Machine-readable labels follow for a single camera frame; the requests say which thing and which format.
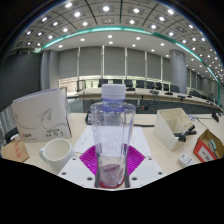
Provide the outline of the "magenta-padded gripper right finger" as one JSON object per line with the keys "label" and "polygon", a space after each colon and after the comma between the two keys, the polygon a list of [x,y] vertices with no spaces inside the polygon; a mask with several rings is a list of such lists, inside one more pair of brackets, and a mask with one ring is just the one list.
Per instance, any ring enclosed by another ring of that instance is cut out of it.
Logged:
{"label": "magenta-padded gripper right finger", "polygon": [[126,158],[125,187],[140,188],[165,177],[159,164],[130,146]]}

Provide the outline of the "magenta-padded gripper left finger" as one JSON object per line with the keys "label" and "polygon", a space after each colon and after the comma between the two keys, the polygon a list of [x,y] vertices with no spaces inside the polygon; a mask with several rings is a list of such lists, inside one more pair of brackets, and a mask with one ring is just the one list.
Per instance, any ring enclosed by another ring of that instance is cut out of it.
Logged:
{"label": "magenta-padded gripper left finger", "polygon": [[91,146],[81,156],[72,157],[58,176],[84,188],[94,188],[98,169],[95,147]]}

